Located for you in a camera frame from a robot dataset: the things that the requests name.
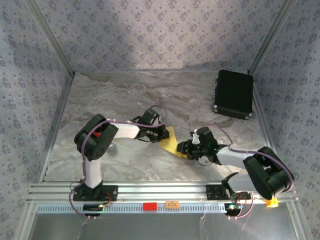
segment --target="black case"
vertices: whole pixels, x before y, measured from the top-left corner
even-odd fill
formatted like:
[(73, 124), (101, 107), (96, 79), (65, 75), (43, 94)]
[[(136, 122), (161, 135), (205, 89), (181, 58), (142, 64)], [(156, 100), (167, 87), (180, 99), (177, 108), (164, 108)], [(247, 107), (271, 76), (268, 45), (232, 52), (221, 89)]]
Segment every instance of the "black case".
[(254, 78), (249, 74), (220, 70), (216, 80), (212, 111), (239, 119), (251, 117)]

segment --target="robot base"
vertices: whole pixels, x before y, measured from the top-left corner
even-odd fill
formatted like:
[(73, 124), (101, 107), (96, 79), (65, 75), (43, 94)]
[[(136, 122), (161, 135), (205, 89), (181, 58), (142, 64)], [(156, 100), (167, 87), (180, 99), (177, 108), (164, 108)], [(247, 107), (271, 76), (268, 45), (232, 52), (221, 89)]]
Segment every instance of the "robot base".
[(86, 184), (77, 187), (74, 190), (73, 201), (95, 201), (95, 202), (108, 202), (109, 196), (111, 201), (116, 201), (118, 196), (118, 186), (117, 185), (103, 185), (101, 182), (95, 188), (90, 188)]

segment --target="marble surface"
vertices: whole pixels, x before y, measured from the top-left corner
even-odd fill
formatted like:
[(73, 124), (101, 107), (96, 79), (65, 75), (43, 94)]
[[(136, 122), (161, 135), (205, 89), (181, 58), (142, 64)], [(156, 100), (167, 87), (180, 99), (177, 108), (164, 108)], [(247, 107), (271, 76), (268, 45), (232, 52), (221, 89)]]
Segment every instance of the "marble surface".
[[(178, 143), (190, 139), (191, 130), (217, 125), (229, 133), (235, 148), (261, 148), (265, 142), (255, 114), (242, 120), (211, 111), (216, 76), (217, 72), (77, 73), (45, 180), (78, 181), (83, 176), (74, 136), (93, 115), (125, 121), (141, 116), (154, 104), (167, 109), (165, 125), (174, 126)], [(212, 132), (220, 143), (228, 143), (223, 133), (214, 128)], [(220, 181), (239, 171), (231, 166), (201, 166), (159, 148), (157, 143), (126, 138), (113, 142), (116, 152), (107, 152), (101, 160), (104, 181)], [(205, 158), (199, 161), (209, 163)]]

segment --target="red component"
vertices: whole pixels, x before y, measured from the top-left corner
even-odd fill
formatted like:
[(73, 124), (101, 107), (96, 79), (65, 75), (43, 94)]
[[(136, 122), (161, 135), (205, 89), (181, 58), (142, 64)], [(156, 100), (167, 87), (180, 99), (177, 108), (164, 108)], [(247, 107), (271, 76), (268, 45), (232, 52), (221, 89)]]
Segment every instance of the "red component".
[(94, 131), (93, 135), (95, 135), (98, 138), (98, 137), (100, 137), (101, 133)]
[(157, 211), (158, 204), (156, 202), (143, 203), (143, 211)]

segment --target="wall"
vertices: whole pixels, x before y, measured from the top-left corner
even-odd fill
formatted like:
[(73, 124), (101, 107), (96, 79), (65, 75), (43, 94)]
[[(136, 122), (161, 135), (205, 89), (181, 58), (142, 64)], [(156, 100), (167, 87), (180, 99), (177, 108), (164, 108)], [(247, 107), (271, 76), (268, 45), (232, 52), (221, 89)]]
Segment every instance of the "wall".
[(0, 0), (0, 240), (12, 239), (39, 181), (65, 73), (23, 1)]
[(272, 138), (320, 239), (320, 2), (297, 1), (255, 75)]
[(246, 70), (280, 0), (38, 0), (72, 68)]

